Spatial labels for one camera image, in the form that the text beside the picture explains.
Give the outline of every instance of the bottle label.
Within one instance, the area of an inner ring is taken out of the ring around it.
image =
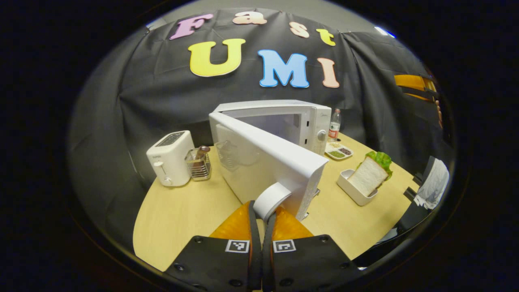
[[[330,130],[328,130],[328,137],[337,138],[339,135],[340,124],[338,123],[330,123]]]

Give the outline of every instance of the toaster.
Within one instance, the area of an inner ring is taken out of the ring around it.
[[[158,180],[167,187],[185,185],[191,175],[184,161],[187,152],[195,148],[190,131],[165,135],[146,151]]]

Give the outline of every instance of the bread slice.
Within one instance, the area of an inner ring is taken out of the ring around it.
[[[371,157],[366,156],[359,168],[348,178],[348,181],[368,197],[389,175]]]

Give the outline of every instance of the letter m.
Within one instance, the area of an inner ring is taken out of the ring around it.
[[[258,55],[263,57],[263,79],[259,82],[264,87],[274,87],[278,81],[274,78],[274,73],[278,76],[283,86],[287,85],[292,75],[290,85],[293,87],[306,88],[310,84],[306,80],[305,55],[292,54],[289,61],[285,64],[278,52],[274,50],[259,50]]]

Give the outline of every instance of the sandwich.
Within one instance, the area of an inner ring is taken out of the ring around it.
[[[363,195],[369,197],[382,183],[391,178],[391,157],[384,152],[371,151],[348,178],[348,181]]]

